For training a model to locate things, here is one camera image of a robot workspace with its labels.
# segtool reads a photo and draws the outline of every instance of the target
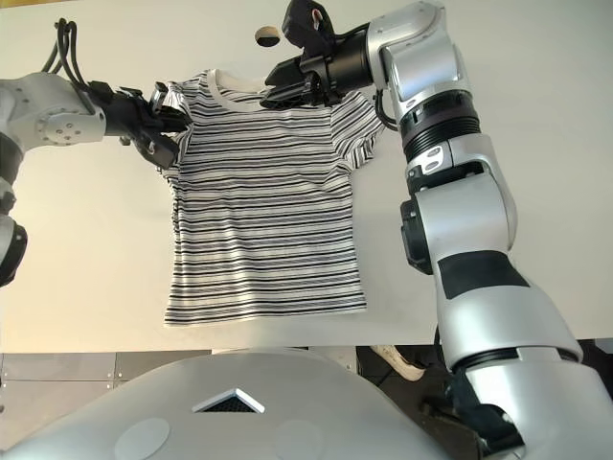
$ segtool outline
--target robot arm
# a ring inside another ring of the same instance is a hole
[[[77,66],[76,39],[77,25],[60,19],[43,71],[0,80],[0,287],[13,279],[27,244],[25,229],[9,218],[15,202],[12,184],[26,151],[119,136],[122,144],[133,143],[148,162],[166,169],[179,147],[163,133],[183,131],[191,122],[183,112],[163,105],[168,93],[163,83],[156,83],[146,101],[137,89],[115,92],[107,83],[85,82]],[[69,80],[56,75],[62,67]]]
[[[444,7],[415,3],[336,35],[321,5],[294,0],[284,33],[305,51],[270,74],[264,106],[335,104],[374,83],[379,117],[401,135],[407,259],[434,277],[449,396],[484,452],[610,455],[613,405],[602,382],[579,364],[581,349],[550,298],[509,261],[515,205]],[[382,111],[385,89],[394,120]]]

